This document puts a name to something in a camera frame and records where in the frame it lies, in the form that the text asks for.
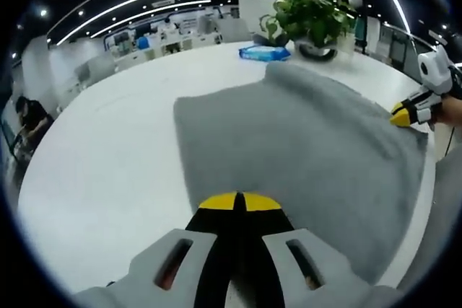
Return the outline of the person's right hand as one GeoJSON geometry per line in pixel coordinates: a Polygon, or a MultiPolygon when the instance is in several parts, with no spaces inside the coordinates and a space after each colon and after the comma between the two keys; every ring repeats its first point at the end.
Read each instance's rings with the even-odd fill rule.
{"type": "Polygon", "coordinates": [[[462,101],[451,96],[443,98],[441,108],[436,113],[435,122],[452,127],[461,127],[462,101]]]}

